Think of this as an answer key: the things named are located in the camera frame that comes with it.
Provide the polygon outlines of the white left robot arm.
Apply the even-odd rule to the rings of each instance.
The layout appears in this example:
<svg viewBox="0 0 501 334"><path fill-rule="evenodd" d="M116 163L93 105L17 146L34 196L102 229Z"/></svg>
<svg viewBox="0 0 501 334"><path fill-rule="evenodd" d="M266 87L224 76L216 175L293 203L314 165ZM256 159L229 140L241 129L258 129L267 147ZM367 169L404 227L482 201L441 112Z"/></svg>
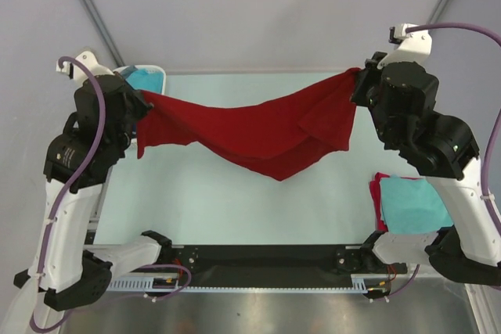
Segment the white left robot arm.
<svg viewBox="0 0 501 334"><path fill-rule="evenodd" d="M15 286L23 288L38 276L36 290L55 311L95 303L114 279L147 265L164 271L173 261L171 240L154 231L122 246L85 248L88 223L109 169L125 156L134 125L151 108L118 74L96 80L105 108L99 108L89 80L74 93L76 110L49 144L43 170L50 229L41 234L41 255L14 278Z"/></svg>

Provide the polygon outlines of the red t shirt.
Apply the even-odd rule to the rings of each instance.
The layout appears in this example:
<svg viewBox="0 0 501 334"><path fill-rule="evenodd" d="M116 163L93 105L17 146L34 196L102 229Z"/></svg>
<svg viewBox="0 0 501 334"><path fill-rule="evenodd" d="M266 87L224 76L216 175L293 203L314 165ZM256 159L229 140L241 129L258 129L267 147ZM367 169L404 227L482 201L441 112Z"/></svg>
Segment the red t shirt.
<svg viewBox="0 0 501 334"><path fill-rule="evenodd" d="M284 181L325 155L347 152L358 68L253 106L220 108L144 91L153 108L136 126L137 157L159 145L198 142L221 158Z"/></svg>

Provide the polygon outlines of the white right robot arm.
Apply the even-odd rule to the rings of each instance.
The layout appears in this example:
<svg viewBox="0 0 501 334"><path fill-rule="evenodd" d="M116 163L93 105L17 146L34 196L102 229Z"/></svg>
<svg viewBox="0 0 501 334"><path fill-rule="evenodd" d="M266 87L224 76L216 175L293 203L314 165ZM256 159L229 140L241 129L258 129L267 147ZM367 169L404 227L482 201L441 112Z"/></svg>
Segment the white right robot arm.
<svg viewBox="0 0 501 334"><path fill-rule="evenodd" d="M439 81L414 61L384 63L375 52L358 73L351 100L366 107L386 150L396 150L436 190L453 224L419 235L375 231L362 266L426 264L459 283L500 286L499 213L481 188L481 159L470 127L434 111Z"/></svg>

